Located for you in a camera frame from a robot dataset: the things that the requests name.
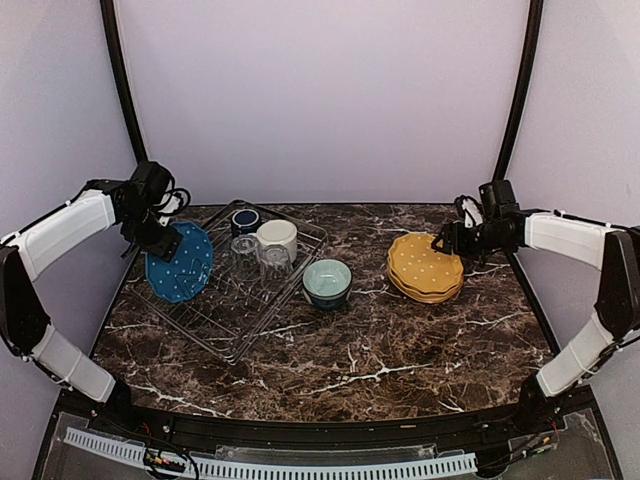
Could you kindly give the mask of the green ribbed ceramic bowl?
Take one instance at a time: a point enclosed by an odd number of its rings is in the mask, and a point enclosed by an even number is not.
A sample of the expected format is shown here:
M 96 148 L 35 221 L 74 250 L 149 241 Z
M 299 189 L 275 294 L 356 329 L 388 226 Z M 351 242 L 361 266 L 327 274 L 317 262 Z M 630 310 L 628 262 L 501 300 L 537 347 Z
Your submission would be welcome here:
M 318 260 L 303 273 L 303 295 L 317 309 L 335 310 L 348 301 L 352 282 L 351 269 L 345 263 L 335 259 Z

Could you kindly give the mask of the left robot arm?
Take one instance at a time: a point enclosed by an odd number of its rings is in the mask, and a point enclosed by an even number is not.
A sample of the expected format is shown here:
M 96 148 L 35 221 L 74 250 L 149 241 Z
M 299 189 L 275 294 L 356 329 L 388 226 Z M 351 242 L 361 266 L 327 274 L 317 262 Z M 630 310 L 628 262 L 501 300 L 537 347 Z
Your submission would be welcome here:
M 453 216 L 449 203 L 259 203 L 263 221 L 298 231 L 289 280 L 263 287 L 233 270 L 232 216 L 225 206 L 160 208 L 175 186 L 168 171 L 138 164 L 126 180 L 93 179 L 67 203 L 1 243 L 1 332 L 9 350 L 67 387 L 75 372 L 45 356 L 50 315 L 42 300 L 88 300 L 116 258 L 86 261 L 76 248 L 108 227 L 125 233 L 135 255 L 107 317 L 94 373 L 110 369 L 138 390 L 160 383 L 188 395 L 221 391 L 303 357 L 330 361 L 354 337 L 355 314 L 382 282 L 383 249 L 396 234 L 432 231 Z

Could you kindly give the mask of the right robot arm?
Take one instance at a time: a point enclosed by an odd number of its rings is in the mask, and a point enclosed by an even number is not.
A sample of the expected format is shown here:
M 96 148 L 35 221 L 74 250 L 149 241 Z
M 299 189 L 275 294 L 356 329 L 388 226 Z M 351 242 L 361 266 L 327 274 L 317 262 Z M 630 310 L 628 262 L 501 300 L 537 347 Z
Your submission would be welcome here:
M 432 246 L 461 257 L 517 254 L 562 349 L 523 388 L 510 413 L 521 434 L 549 416 L 546 400 L 593 376 L 639 331 L 639 229 L 581 218 L 563 210 L 526 209 L 507 180 L 461 195 L 458 219 L 441 227 Z

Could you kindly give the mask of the white ribbed ceramic mug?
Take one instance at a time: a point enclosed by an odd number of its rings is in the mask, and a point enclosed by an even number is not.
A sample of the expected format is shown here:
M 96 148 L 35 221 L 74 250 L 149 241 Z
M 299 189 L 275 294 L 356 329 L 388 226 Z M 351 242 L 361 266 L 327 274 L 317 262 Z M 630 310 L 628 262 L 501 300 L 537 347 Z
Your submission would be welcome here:
M 282 246 L 287 250 L 290 261 L 292 263 L 296 261 L 298 229 L 291 221 L 269 220 L 258 228 L 255 235 L 262 247 Z

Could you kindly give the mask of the blue polka dot plate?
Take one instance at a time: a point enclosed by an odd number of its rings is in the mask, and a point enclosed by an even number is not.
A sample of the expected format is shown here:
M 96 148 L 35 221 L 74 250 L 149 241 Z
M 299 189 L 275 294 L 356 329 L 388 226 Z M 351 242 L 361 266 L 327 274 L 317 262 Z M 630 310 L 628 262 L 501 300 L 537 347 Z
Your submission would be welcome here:
M 172 304 L 192 300 L 207 285 L 213 268 L 213 246 L 193 222 L 171 224 L 183 239 L 171 261 L 145 255 L 145 276 L 154 294 Z

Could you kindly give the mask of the dark blue ceramic mug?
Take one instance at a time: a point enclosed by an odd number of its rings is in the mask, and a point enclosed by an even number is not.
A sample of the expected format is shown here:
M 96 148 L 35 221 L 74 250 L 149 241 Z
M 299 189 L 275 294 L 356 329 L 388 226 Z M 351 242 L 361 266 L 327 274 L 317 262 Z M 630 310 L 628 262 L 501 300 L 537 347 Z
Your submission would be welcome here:
M 255 209 L 238 209 L 230 218 L 232 237 L 237 238 L 240 235 L 256 233 L 261 224 L 261 216 Z

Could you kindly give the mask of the yellow polka dot plate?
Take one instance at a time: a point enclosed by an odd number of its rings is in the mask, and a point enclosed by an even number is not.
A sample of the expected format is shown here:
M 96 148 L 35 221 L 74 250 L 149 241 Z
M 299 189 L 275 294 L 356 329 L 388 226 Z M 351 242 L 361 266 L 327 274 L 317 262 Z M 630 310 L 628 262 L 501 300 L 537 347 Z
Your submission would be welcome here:
M 390 278 L 407 291 L 424 295 L 446 295 L 464 282 L 464 267 L 457 255 L 435 251 L 435 237 L 409 233 L 396 238 L 387 253 Z

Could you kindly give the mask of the clear plastic tumbler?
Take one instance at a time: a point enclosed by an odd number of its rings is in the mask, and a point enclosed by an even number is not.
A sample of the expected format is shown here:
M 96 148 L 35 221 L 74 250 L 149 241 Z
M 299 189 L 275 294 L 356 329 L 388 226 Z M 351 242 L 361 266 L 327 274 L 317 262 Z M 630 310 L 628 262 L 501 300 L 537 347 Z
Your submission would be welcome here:
M 280 288 L 292 272 L 289 252 L 282 245 L 259 245 L 258 261 L 261 286 L 266 290 Z

